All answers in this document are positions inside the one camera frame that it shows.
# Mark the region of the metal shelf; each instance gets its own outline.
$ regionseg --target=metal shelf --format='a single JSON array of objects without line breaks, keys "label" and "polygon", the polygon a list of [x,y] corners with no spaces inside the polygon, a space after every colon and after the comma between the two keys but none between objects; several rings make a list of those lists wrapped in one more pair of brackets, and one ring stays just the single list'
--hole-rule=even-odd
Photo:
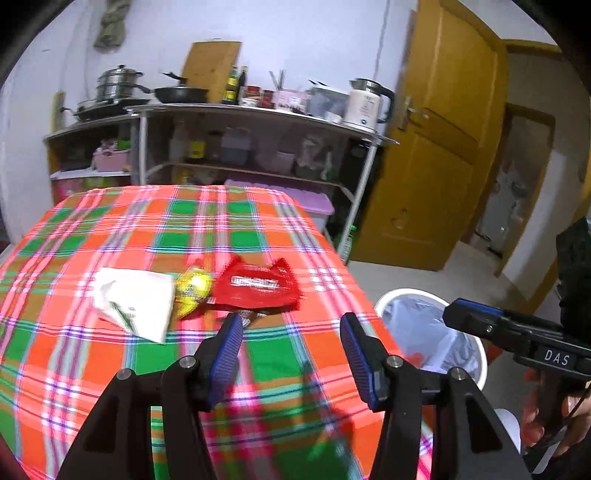
[{"label": "metal shelf", "polygon": [[152,167],[146,172],[146,177],[156,173],[158,170],[161,170],[167,166],[177,166],[177,167],[188,167],[188,168],[208,168],[211,170],[223,170],[223,171],[234,171],[237,173],[246,173],[251,175],[260,175],[264,177],[275,177],[278,179],[286,179],[286,180],[295,180],[295,181],[302,181],[305,183],[315,183],[318,185],[328,185],[330,187],[338,187],[341,189],[343,194],[352,202],[355,198],[355,195],[351,193],[349,189],[347,189],[342,183],[338,183],[335,181],[326,181],[326,180],[309,180],[309,179],[302,179],[301,177],[296,177],[294,175],[282,175],[280,173],[270,173],[267,171],[261,170],[251,170],[248,168],[237,168],[237,167],[230,167],[227,165],[220,165],[215,163],[162,163],[160,165],[156,165]]},{"label": "metal shelf", "polygon": [[82,170],[56,171],[49,178],[52,180],[85,179],[88,177],[129,177],[128,171],[97,171],[94,168],[83,168]]},{"label": "metal shelf", "polygon": [[352,127],[344,124],[334,124],[327,120],[315,118],[307,115],[300,115],[298,113],[284,112],[281,110],[257,108],[257,107],[246,107],[237,105],[217,105],[213,103],[149,103],[147,105],[138,105],[128,107],[127,111],[134,116],[139,117],[139,184],[147,184],[149,175],[154,174],[161,168],[170,165],[169,163],[159,164],[151,169],[147,169],[148,159],[148,120],[152,116],[160,114],[175,114],[175,113],[217,113],[218,115],[242,115],[247,118],[261,118],[268,119],[271,121],[286,121],[299,124],[306,124],[310,127],[323,128],[338,132],[345,137],[353,137],[360,139],[367,139],[371,141],[371,144],[366,153],[363,161],[363,170],[359,176],[359,181],[355,194],[352,194],[350,190],[345,188],[343,185],[335,182],[322,181],[322,180],[306,180],[289,175],[280,175],[275,173],[267,173],[256,170],[247,170],[245,168],[234,168],[220,165],[213,165],[209,163],[204,164],[186,164],[180,163],[181,165],[188,168],[209,168],[226,171],[236,171],[240,173],[254,173],[258,175],[265,175],[268,177],[285,178],[289,180],[297,180],[302,182],[325,184],[329,186],[335,186],[341,189],[343,194],[351,201],[351,208],[347,215],[345,227],[341,232],[340,242],[337,246],[337,253],[343,254],[345,251],[346,240],[349,237],[349,232],[355,221],[355,216],[359,210],[359,205],[365,191],[369,179],[369,173],[374,163],[375,154],[380,142],[390,143],[398,145],[398,141],[379,135],[377,132],[365,131],[361,128]]},{"label": "metal shelf", "polygon": [[87,122],[76,122],[75,124],[72,124],[69,127],[63,128],[61,130],[58,130],[57,132],[53,132],[49,135],[46,135],[45,137],[43,137],[43,140],[47,142],[48,140],[53,140],[55,138],[63,137],[64,135],[69,135],[75,132],[82,132],[83,130],[104,127],[105,125],[115,125],[123,122],[131,122],[136,119],[137,118],[135,116],[126,114],[109,116],[107,118],[99,118],[98,120],[89,120]]},{"label": "metal shelf", "polygon": [[284,110],[275,110],[271,108],[259,108],[239,105],[221,105],[218,103],[148,103],[147,105],[137,105],[127,107],[128,112],[135,114],[144,113],[146,115],[154,113],[225,113],[227,115],[248,115],[269,117],[269,119],[283,119],[286,121],[302,124],[312,124],[315,127],[326,128],[357,138],[367,138],[369,140],[381,140],[386,143],[398,144],[393,138],[384,137],[376,132],[365,131],[361,128],[355,128],[345,124],[334,124],[328,120],[316,118],[299,113],[286,112]]},{"label": "metal shelf", "polygon": [[333,248],[333,250],[335,249],[335,243],[332,240],[332,237],[330,236],[330,233],[328,231],[328,229],[326,227],[324,227],[324,230],[322,231],[324,238],[326,238],[326,241],[330,244],[330,246]]}]

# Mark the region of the black cable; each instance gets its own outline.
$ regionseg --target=black cable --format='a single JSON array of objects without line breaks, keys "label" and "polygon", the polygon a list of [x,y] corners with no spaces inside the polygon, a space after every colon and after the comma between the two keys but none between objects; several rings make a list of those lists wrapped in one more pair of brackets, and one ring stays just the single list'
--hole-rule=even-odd
[{"label": "black cable", "polygon": [[548,448],[550,445],[552,445],[554,443],[554,439],[556,438],[556,436],[560,433],[560,431],[564,427],[568,426],[570,420],[574,417],[574,414],[577,412],[577,410],[579,409],[579,407],[583,404],[583,402],[585,401],[585,399],[589,398],[589,394],[591,394],[591,383],[586,388],[586,390],[585,390],[583,396],[580,398],[579,402],[570,411],[570,413],[564,418],[564,420],[555,429],[555,431],[553,431],[551,434],[544,435],[544,438],[542,438],[538,443],[536,443],[529,450],[528,453],[535,452],[535,451],[538,451],[538,450],[544,450],[544,449]]}]

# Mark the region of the plastic bag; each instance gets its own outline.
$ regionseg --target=plastic bag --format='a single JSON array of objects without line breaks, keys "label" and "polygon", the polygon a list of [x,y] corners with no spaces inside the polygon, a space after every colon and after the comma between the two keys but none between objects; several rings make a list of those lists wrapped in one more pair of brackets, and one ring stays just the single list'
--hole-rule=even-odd
[{"label": "plastic bag", "polygon": [[402,354],[416,367],[438,373],[461,367],[477,381],[478,347],[468,335],[446,327],[441,319],[443,308],[416,296],[400,296],[386,305],[382,321]]}]

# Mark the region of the pink storage box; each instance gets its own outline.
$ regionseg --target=pink storage box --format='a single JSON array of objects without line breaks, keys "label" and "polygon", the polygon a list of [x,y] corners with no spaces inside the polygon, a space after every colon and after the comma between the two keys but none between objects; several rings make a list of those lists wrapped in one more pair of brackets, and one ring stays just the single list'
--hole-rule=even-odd
[{"label": "pink storage box", "polygon": [[65,200],[70,195],[84,192],[84,179],[59,179],[56,180],[56,192],[58,201]]},{"label": "pink storage box", "polygon": [[129,150],[103,150],[94,152],[92,161],[97,171],[128,171]]},{"label": "pink storage box", "polygon": [[276,110],[285,110],[291,112],[298,110],[301,113],[306,112],[306,103],[310,94],[298,90],[279,90],[273,95],[273,102]]},{"label": "pink storage box", "polygon": [[263,189],[273,189],[288,194],[300,204],[300,206],[306,211],[308,215],[310,215],[315,227],[321,233],[324,231],[324,226],[326,225],[326,221],[328,220],[329,216],[335,212],[335,208],[324,193],[309,192],[308,190],[258,183],[257,180],[259,180],[260,177],[256,176],[249,176],[249,179],[252,179],[253,181],[228,179],[226,180],[225,184],[235,187],[260,187]]}]

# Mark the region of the frying pan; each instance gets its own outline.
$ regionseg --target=frying pan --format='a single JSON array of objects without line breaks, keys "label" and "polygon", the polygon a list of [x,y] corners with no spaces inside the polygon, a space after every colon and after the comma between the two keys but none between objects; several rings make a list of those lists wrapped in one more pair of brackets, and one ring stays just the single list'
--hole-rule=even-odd
[{"label": "frying pan", "polygon": [[207,103],[208,90],[187,87],[187,79],[173,72],[163,73],[163,75],[178,80],[178,86],[154,89],[154,95],[162,103]]}]

